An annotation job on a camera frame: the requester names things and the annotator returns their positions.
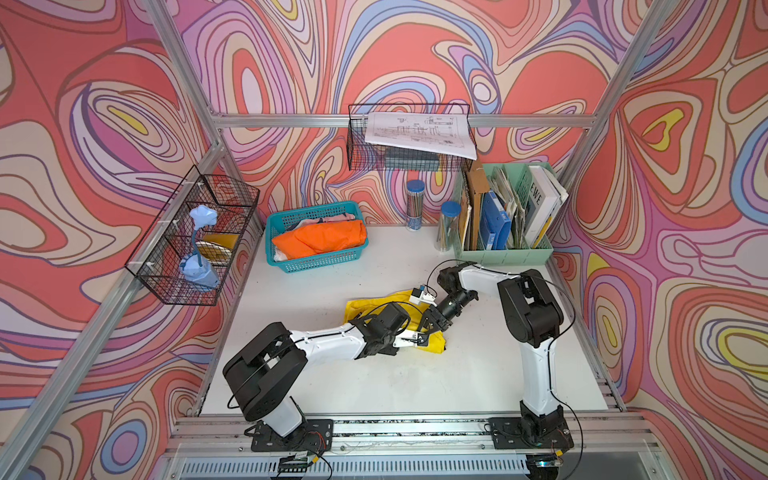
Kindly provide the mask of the yellow shorts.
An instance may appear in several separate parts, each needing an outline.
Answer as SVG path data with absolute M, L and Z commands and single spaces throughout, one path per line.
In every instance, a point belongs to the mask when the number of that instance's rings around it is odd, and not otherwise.
M 423 289 L 403 290 L 386 297 L 348 301 L 344 323 L 351 323 L 363 335 L 365 347 L 360 358 L 377 354 L 396 355 L 400 349 L 415 347 L 442 354 L 446 340 L 436 324 L 424 319 L 435 297 Z

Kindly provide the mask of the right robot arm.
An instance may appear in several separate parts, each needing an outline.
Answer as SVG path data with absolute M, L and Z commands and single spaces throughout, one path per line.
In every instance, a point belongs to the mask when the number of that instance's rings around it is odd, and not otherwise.
M 566 407 L 555 393 L 553 366 L 555 342 L 562 335 L 565 315 L 541 272 L 529 269 L 513 274 L 463 262 L 442 269 L 437 283 L 445 292 L 438 303 L 426 298 L 428 286 L 417 289 L 418 301 L 429 305 L 416 329 L 418 346 L 425 346 L 436 332 L 446 331 L 463 309 L 482 295 L 500 302 L 507 330 L 520 344 L 520 415 L 488 420 L 495 447 L 512 449 L 521 444 L 555 453 L 573 448 Z

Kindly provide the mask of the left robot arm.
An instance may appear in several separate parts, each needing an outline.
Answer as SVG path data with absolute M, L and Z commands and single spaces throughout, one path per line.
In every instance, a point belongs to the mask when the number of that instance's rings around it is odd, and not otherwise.
M 289 393 L 307 366 L 395 356 L 402 348 L 427 345 L 427 335 L 411 330 L 411 324 L 406 304 L 399 301 L 330 329 L 299 331 L 270 323 L 223 367 L 231 391 L 227 407 L 287 439 L 305 424 L 305 415 Z

